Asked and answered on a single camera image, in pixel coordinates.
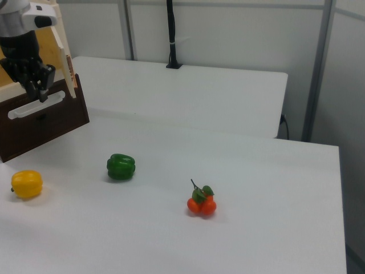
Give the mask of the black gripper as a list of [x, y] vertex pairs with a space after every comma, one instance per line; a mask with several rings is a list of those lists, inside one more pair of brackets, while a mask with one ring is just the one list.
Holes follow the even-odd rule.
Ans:
[[1, 59], [1, 66], [15, 83], [27, 92], [29, 99], [39, 99], [44, 103], [48, 89], [53, 85], [56, 69], [46, 65], [40, 58]]

